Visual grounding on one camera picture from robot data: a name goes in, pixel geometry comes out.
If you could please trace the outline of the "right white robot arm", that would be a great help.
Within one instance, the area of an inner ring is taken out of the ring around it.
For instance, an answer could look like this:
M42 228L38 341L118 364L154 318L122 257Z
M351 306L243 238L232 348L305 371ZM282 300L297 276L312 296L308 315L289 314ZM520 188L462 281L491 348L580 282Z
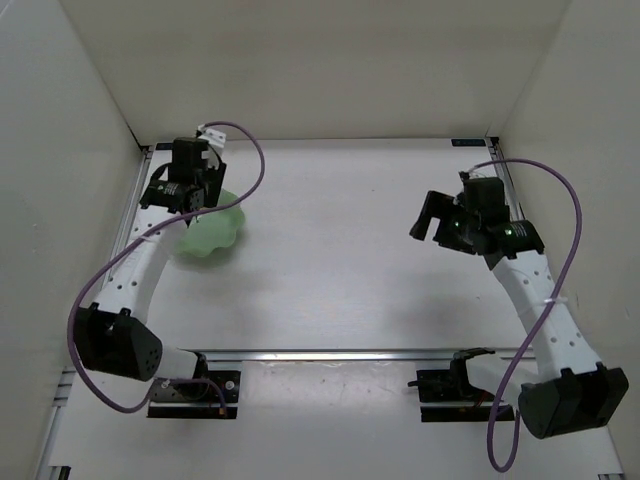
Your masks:
M433 237L441 247L484 258L506 291L525 331L536 373L518 368L504 389L508 367L492 349L458 351L448 372L417 381L422 399L471 400L481 392L499 394L538 439L574 433L608 424L629 388L621 368L607 368L588 345L568 308L553 296L544 244L528 220L514 220L503 182L496 177L462 175L462 191L451 196L429 191L411 237Z

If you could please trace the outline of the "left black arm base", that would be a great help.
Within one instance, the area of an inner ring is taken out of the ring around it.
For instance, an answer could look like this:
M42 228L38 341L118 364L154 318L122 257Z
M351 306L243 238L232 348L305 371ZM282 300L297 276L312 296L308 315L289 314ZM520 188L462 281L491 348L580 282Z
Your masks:
M195 378L206 382L164 382L152 389L147 407L151 419L235 420L241 389L239 363L210 361L202 356Z

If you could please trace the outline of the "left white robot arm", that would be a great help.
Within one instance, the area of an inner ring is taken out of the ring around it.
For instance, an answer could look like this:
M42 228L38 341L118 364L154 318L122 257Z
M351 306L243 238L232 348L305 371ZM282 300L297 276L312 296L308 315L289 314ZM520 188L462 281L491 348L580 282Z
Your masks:
M107 282L72 316L71 351L91 371L138 381L192 379L200 354L165 345L148 327L151 300L173 249L197 211L217 205L226 165L223 133L207 129L169 145L170 159L148 178L128 246Z

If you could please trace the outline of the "green wavy fruit bowl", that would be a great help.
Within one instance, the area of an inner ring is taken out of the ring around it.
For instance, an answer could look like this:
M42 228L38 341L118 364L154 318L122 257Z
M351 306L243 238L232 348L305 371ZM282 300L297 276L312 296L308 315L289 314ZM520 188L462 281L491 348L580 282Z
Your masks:
M245 214L239 205L193 219L177 243L174 253L205 258L214 250L231 247L244 226Z

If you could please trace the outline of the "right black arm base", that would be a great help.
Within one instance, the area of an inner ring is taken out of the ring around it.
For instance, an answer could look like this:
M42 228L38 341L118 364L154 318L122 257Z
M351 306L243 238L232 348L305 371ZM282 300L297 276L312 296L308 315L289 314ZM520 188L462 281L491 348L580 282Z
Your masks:
M467 362L484 356L502 361L494 350L472 348L455 352L446 369L416 371L416 378L407 386L417 389L422 423L489 420L494 395L472 386L467 373Z

